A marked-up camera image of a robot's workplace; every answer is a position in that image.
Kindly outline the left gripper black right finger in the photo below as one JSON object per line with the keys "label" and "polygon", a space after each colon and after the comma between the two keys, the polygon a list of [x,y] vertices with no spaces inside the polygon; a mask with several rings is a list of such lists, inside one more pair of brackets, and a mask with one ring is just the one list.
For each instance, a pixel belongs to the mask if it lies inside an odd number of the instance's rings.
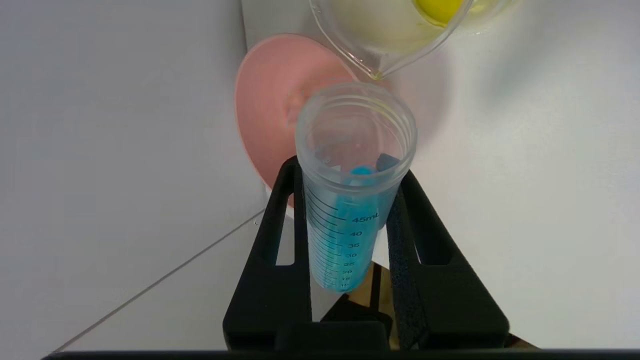
{"label": "left gripper black right finger", "polygon": [[413,173],[386,221],[393,307],[402,350],[500,349],[510,326]]}

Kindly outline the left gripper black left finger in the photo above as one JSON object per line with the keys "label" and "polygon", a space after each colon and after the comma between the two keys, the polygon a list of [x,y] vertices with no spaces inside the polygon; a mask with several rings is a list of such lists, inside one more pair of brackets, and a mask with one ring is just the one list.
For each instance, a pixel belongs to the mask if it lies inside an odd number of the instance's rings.
{"label": "left gripper black left finger", "polygon": [[[228,350],[272,350],[278,332],[313,320],[306,200],[298,158],[279,169],[253,246],[222,321]],[[277,265],[288,207],[294,198],[294,262]]]}

